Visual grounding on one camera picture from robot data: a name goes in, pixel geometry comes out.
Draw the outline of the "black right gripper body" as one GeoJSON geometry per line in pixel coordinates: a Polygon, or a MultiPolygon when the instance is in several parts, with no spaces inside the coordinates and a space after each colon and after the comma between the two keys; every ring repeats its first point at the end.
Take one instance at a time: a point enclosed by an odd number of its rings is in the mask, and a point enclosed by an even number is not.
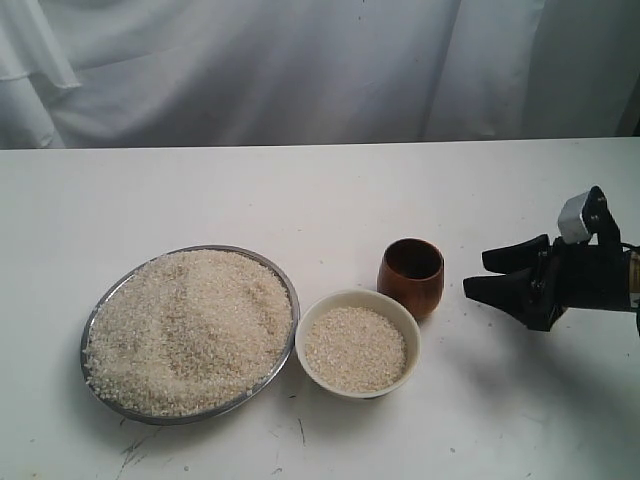
{"type": "Polygon", "coordinates": [[[527,325],[530,330],[549,331],[569,308],[631,310],[631,245],[621,240],[603,190],[586,192],[583,215],[593,236],[572,245],[559,236],[545,252],[539,274],[545,324],[527,325]]]}

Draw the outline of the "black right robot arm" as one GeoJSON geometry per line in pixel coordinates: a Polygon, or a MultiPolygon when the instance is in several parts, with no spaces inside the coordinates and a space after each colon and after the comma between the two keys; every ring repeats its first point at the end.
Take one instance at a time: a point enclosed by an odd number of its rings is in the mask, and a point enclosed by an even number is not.
{"type": "Polygon", "coordinates": [[[639,313],[639,247],[621,241],[603,190],[568,199],[546,234],[482,253],[489,276],[463,280],[465,296],[527,329],[548,332],[570,308],[639,313]]]}

